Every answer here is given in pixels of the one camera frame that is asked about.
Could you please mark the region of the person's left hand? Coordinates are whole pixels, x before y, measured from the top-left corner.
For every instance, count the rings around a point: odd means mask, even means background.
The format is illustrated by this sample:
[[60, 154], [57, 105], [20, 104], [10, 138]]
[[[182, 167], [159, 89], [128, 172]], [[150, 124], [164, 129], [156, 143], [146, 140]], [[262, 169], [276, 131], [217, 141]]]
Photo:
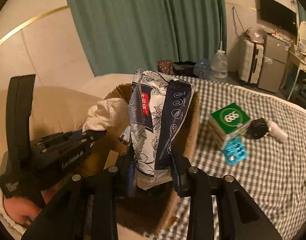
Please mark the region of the person's left hand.
[[28, 227], [35, 219], [42, 208], [25, 197], [4, 198], [4, 208], [8, 216], [17, 224]]

